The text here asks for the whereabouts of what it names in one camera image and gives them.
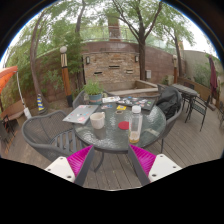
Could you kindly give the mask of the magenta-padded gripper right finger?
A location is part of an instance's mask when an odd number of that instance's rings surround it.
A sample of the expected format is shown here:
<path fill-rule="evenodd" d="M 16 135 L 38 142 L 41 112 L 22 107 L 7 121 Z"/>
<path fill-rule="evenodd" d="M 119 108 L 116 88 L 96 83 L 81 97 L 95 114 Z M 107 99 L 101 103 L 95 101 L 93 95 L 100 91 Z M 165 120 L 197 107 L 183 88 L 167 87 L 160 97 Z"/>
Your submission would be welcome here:
<path fill-rule="evenodd" d="M 154 155 L 134 145 L 129 145 L 128 156 L 143 186 L 181 170 L 181 167 L 166 155 Z"/>

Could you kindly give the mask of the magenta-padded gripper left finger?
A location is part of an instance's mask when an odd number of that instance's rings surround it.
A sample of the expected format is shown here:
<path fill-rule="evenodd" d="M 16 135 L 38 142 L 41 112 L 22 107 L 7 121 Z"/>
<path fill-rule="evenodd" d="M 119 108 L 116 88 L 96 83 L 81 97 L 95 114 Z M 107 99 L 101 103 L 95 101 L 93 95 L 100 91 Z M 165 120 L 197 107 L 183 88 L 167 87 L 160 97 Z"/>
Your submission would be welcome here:
<path fill-rule="evenodd" d="M 93 156 L 94 147 L 90 145 L 68 157 L 58 157 L 46 168 L 46 171 L 82 186 Z"/>

